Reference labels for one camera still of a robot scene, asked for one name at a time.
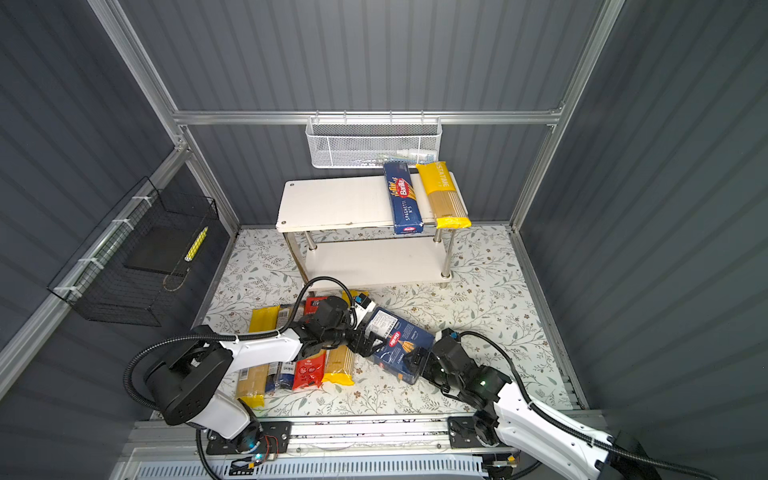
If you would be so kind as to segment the dark blue Barilla box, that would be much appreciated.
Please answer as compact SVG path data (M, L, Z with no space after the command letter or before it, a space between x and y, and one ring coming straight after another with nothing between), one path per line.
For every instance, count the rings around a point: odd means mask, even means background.
M400 381L409 385L415 384L421 376L419 378L400 376L402 356L415 349L428 349L430 352L435 336L381 307L374 310L366 333L376 333L384 338L384 347L371 356L372 361Z

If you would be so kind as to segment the yellow Pasta Time bag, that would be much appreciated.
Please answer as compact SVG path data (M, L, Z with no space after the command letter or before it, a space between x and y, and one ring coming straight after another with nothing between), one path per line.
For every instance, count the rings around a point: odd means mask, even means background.
M340 386L353 386L355 371L355 354L346 346L341 345L326 354L323 383Z
M472 223L443 161L417 166L438 229L465 229Z

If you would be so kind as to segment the red spaghetti bag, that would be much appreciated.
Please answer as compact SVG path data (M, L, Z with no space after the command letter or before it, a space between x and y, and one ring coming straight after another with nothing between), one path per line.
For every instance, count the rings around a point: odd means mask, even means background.
M310 297L305 302L304 314L314 314L318 306L325 297ZM312 355L296 363L294 371L293 390L300 390L308 387L320 387L324 376L326 362L326 353L321 349L317 354Z

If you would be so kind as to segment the blue Barilla spaghetti box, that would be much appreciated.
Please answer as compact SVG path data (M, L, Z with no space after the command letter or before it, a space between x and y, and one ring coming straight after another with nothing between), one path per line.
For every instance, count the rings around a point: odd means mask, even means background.
M398 235L422 233L424 222L407 163L390 160L383 164L383 169L390 195L394 232Z

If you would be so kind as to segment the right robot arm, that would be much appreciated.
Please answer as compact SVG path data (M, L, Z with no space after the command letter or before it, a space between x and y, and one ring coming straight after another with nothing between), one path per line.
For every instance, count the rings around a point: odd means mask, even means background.
M639 443L584 425L524 391L519 376L469 357L460 335L434 346L407 345L405 367L475 409L475 436L488 446L504 444L531 455L566 479L659 479L656 467L639 461Z

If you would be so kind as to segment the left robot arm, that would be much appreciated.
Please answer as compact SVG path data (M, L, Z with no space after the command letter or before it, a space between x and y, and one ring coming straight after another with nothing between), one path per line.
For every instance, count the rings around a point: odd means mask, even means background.
M304 360L345 345L368 357L387 344L387 334L370 325L372 302L365 296L352 303L331 296L317 310L291 316L280 330L237 338L200 327L144 375L144 383L165 421L209 430L236 444L239 452L262 446L263 428L244 401L220 391L224 377L276 362Z

